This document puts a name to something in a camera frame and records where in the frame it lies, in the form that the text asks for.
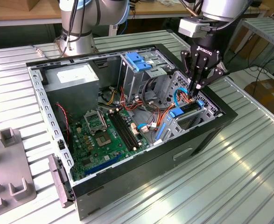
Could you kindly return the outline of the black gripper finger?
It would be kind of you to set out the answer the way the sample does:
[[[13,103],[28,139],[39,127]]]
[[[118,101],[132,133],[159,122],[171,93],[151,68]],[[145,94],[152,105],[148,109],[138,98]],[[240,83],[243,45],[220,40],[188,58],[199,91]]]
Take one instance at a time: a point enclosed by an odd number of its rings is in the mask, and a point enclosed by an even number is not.
[[[192,57],[190,51],[182,50],[181,59],[184,66],[184,72],[188,78],[188,93],[189,96],[195,96],[195,78],[194,78],[194,66],[192,65]]]
[[[213,74],[210,77],[207,77],[209,72],[203,71],[201,74],[197,74],[197,77],[195,79],[195,90],[194,95],[197,96],[199,91],[202,90],[204,87],[208,86],[209,84],[217,81],[218,79],[229,75],[229,71],[225,69],[221,69],[216,67],[213,70]]]

